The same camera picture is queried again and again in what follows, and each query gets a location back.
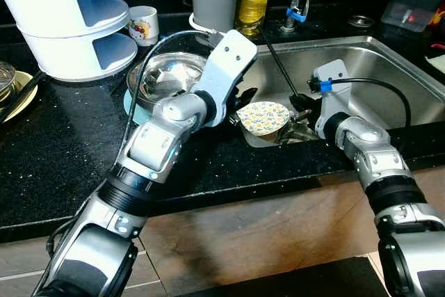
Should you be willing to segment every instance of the cartoon mug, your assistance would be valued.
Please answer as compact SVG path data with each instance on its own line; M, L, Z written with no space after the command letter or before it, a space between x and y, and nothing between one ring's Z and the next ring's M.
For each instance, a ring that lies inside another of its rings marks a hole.
M158 42L158 13L154 7L136 6L130 8L128 23L130 36L142 47Z

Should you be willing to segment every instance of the silver robot arm segment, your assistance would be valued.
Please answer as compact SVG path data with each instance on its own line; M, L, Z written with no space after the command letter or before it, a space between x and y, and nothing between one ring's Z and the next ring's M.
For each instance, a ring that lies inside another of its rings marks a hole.
M154 107L62 238L33 296L121 295L138 252L131 239L149 216L150 187L166 181L193 132L224 120L227 98L256 55L253 43L229 31L192 93L162 99Z
M314 76L322 74L322 80L327 80L338 73L348 76L340 60L316 69ZM350 87L337 90L339 96L335 90L323 93L316 132L343 150L354 164L375 214L389 293L445 296L445 223L427 203L402 156L391 145L389 134L377 125L349 116Z

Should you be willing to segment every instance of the black countertop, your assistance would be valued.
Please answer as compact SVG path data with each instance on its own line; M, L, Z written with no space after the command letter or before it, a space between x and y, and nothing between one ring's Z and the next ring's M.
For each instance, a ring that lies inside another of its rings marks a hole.
M284 37L277 31L281 18L271 15L266 32L273 42L372 35L445 83L445 75L419 52L428 33L385 25L360 30L344 21L316 18L315 13L305 29ZM164 34L188 28L186 15L164 15L160 23ZM34 73L32 54L16 32L3 36L1 59ZM122 108L125 74L70 85L46 78L30 106L1 126L0 242L48 235L103 180L127 119ZM445 122L410 129L403 150L410 168L445 163L444 130ZM401 133L390 131L396 147ZM199 131L185 144L167 183L152 189L151 215L300 191L319 186L323 175L351 169L343 153L325 141L259 149L248 146L239 129L222 124Z

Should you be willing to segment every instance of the faucet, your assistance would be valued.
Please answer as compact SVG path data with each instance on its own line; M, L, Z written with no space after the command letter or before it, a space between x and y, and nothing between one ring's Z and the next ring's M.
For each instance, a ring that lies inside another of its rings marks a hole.
M286 21L281 27L283 31L291 32L295 29L295 21L304 22L311 0L306 0L305 7L300 8L301 0L291 0L291 5L286 10Z

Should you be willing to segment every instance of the sink basin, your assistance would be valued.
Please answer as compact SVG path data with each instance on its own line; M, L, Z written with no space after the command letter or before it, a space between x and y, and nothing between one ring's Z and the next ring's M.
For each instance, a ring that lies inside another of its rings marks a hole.
M306 81L314 68L340 58L351 78L372 78L399 88L410 103L412 125L445 120L445 86L427 73L368 36L333 38L274 45L284 67L299 93L311 93ZM240 92L257 87L252 99L274 101L295 111L289 101L291 89L279 71L266 45L259 46L258 59L238 85ZM403 127L405 111L399 97L376 85L354 83L349 103L350 112L385 129ZM254 147L273 145L244 131Z

